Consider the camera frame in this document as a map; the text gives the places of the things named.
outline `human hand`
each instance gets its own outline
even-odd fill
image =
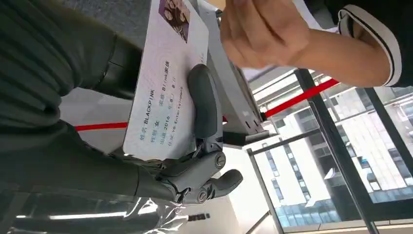
[[[221,42],[238,67],[293,65],[309,38],[292,0],[226,0]]]

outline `glass window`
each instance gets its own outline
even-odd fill
[[[305,222],[306,222],[308,225],[314,224],[314,221],[313,221],[313,219],[311,218],[311,215],[310,215],[310,214],[303,214],[302,217],[304,218]]]
[[[311,196],[310,196],[310,194],[309,194],[308,192],[304,192],[304,193],[302,193],[302,194],[304,195],[305,199],[307,199],[307,201],[310,200]]]
[[[276,122],[275,122],[275,126],[276,126],[277,128],[282,128],[282,127],[284,127],[284,126],[285,126],[284,120],[280,119],[280,120],[276,121]]]
[[[293,153],[293,152],[291,151],[290,146],[289,146],[288,144],[284,145],[284,149],[285,149],[285,152],[286,152],[287,154]]]
[[[280,187],[280,186],[278,185],[278,182],[277,182],[276,179],[273,179],[273,180],[272,180],[272,184],[273,184],[274,188],[279,188],[279,187]]]
[[[295,214],[294,217],[296,218],[298,226],[305,226],[306,223],[304,221],[304,218],[302,217],[301,214]]]
[[[288,221],[287,216],[279,215],[278,219],[280,220],[281,226],[283,227],[290,227],[290,222]]]
[[[297,226],[297,222],[296,222],[296,219],[295,219],[294,215],[289,215],[289,216],[287,216],[287,218],[288,218],[288,222],[290,222],[290,225],[292,227]]]
[[[308,138],[311,142],[312,145],[319,145],[325,143],[323,136],[321,133],[317,133],[315,135],[312,135]]]
[[[280,216],[280,215],[285,215],[285,212],[284,212],[284,208],[283,208],[283,207],[275,208],[275,211],[277,212],[277,215],[278,215],[278,216]]]
[[[413,178],[412,178],[412,177],[405,178],[404,181],[405,181],[406,184],[409,185],[409,186],[412,186],[412,185],[413,185]]]
[[[333,103],[334,106],[338,105],[337,99],[335,97],[331,98],[331,102]]]
[[[381,190],[380,185],[377,182],[370,183],[370,185],[372,186],[373,190],[375,190],[375,191]]]
[[[331,217],[331,220],[333,222],[340,222],[341,221],[340,217],[337,214],[337,211],[329,211],[328,214]]]
[[[278,196],[278,199],[284,199],[284,197],[282,196],[282,192],[281,192],[281,189],[279,189],[279,188],[276,188],[275,189],[275,192],[277,193],[277,196]]]
[[[311,213],[314,223],[323,223],[319,213]]]
[[[321,216],[321,219],[322,219],[323,223],[331,223],[332,222],[332,220],[331,220],[331,218],[330,218],[330,216],[328,215],[327,212],[320,213],[320,216]]]

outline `black sleeve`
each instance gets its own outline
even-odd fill
[[[144,170],[87,147],[59,119],[60,97],[72,89],[111,92],[122,85],[112,79],[130,75],[122,62],[134,64],[130,80],[136,84],[140,50],[124,51],[126,44],[107,27],[51,0],[0,1],[1,186],[101,199],[169,196]],[[140,181],[138,188],[143,177],[150,186]]]
[[[381,45],[390,63],[390,76],[383,86],[413,85],[413,2],[406,0],[327,0],[333,17],[338,16],[338,30],[353,36],[352,22],[360,24]]]

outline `wall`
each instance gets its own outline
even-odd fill
[[[228,196],[189,206],[183,215],[210,215],[209,219],[188,222],[179,234],[243,234]]]
[[[243,182],[228,197],[234,208],[241,231],[246,233],[268,212],[268,206],[248,154],[243,150],[227,147],[224,147],[224,153],[227,162],[221,173],[237,169],[244,177]]]

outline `metal pole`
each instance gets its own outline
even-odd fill
[[[267,202],[269,212],[270,212],[272,218],[274,219],[275,228],[276,228],[278,234],[284,234],[284,229],[282,229],[280,220],[278,219],[277,212],[275,211],[274,204],[272,203],[272,200],[270,198],[270,194],[268,193],[267,187],[265,186],[263,176],[261,175],[260,169],[258,168],[258,164],[257,164],[257,161],[255,160],[254,154],[253,154],[251,149],[247,149],[246,152],[249,155],[249,158],[250,158],[251,163],[252,163],[252,167],[254,168],[254,171],[255,171],[255,175],[257,175],[258,182],[260,183],[260,186],[261,186],[261,190],[264,193],[264,197],[265,197],[265,200]]]
[[[311,74],[306,69],[298,69],[294,71],[303,91],[306,91],[315,86]],[[316,116],[320,130],[323,133],[326,142],[332,152],[334,161],[341,171],[343,179],[347,185],[350,196],[356,206],[360,217],[364,220],[367,229],[371,234],[378,234],[379,231],[370,219],[368,210],[372,207],[372,201],[364,187],[361,178],[358,175],[357,169],[351,160],[351,157],[338,133],[337,127],[328,112],[320,94],[308,99],[311,110]]]
[[[374,88],[368,88],[364,90],[366,91],[367,96],[370,98],[370,101],[372,102],[378,117],[380,118],[381,122],[383,122],[384,128],[392,139],[394,146],[396,147],[397,151],[399,151],[399,154],[406,164],[407,169],[409,169],[410,174],[413,175],[413,157],[410,154],[410,151],[404,143],[403,139],[401,138],[401,135],[394,125],[392,119],[390,118],[389,113],[386,111],[386,108],[380,101],[380,98],[378,97]]]
[[[254,225],[252,225],[252,227],[245,234],[253,234],[259,225],[270,215],[270,211],[265,212],[265,214]]]

